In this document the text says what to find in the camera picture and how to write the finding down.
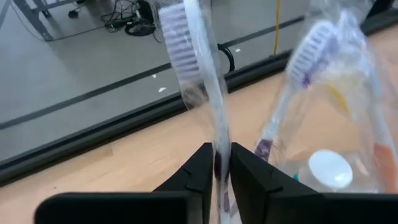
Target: plastic bag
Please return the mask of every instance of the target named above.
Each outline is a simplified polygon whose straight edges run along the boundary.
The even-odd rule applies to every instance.
[[[214,131],[219,222],[228,222],[228,163],[231,140],[223,99],[227,91],[210,24],[210,2],[162,1],[158,13],[185,105],[188,109],[195,110],[195,116],[205,115],[211,118],[213,125],[207,126],[206,131]],[[203,123],[204,120],[199,118],[199,122]]]
[[[359,28],[370,7],[312,0],[256,146],[320,192],[397,192],[398,94]]]

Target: yellow object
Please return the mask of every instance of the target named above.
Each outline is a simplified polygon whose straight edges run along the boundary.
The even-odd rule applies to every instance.
[[[341,94],[340,91],[338,91],[337,88],[335,88],[335,86],[332,85],[331,83],[328,84],[328,87],[329,87],[330,93],[332,94],[332,96],[335,97],[340,108],[349,112],[348,104],[347,104],[347,101],[346,101],[345,97],[343,96],[343,94]]]
[[[278,0],[277,7],[276,7],[276,25],[275,25],[274,55],[276,54],[276,52],[277,52],[277,50],[278,50],[280,2],[281,2],[281,0]]]

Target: metal table leg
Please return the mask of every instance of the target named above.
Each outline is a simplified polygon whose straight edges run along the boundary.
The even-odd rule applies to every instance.
[[[15,5],[25,15],[26,19],[32,24],[36,31],[43,37],[45,41],[54,40],[51,34],[39,19],[39,13],[33,11],[25,0],[14,0]]]

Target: white cap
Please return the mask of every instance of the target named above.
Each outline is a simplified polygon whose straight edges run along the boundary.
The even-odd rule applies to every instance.
[[[321,149],[310,157],[308,166],[319,182],[332,189],[343,189],[353,181],[353,170],[340,154]]]

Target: white toothbrush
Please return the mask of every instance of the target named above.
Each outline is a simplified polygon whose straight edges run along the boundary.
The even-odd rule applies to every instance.
[[[230,223],[228,201],[231,141],[223,95],[210,50],[205,21],[197,0],[159,10],[167,51],[178,79],[184,83],[203,80],[215,122],[215,177],[219,223]]]
[[[254,151],[261,159],[268,161],[272,142],[286,116],[292,97],[296,92],[308,88],[316,79],[315,74],[330,63],[336,48],[336,28],[329,21],[318,21],[301,41],[287,65],[287,84],[282,97]]]

